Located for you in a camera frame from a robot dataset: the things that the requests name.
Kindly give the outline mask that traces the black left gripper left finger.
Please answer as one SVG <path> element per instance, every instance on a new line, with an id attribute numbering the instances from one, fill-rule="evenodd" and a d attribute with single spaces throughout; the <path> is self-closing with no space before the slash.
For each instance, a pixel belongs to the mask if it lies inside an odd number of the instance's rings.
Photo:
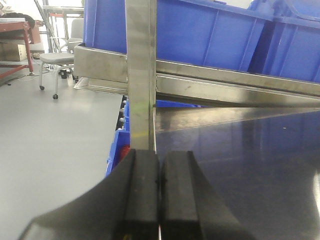
<path id="1" fill-rule="evenodd" d="M 156 240 L 159 160 L 131 149 L 99 184 L 75 200 L 35 217 L 21 240 Z"/>

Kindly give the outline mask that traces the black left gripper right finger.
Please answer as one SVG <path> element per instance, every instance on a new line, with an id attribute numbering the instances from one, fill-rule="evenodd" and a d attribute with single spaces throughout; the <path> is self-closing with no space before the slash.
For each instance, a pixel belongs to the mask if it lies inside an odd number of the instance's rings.
<path id="1" fill-rule="evenodd" d="M 200 169 L 193 152 L 169 152 L 161 173 L 164 240 L 253 240 Z"/>

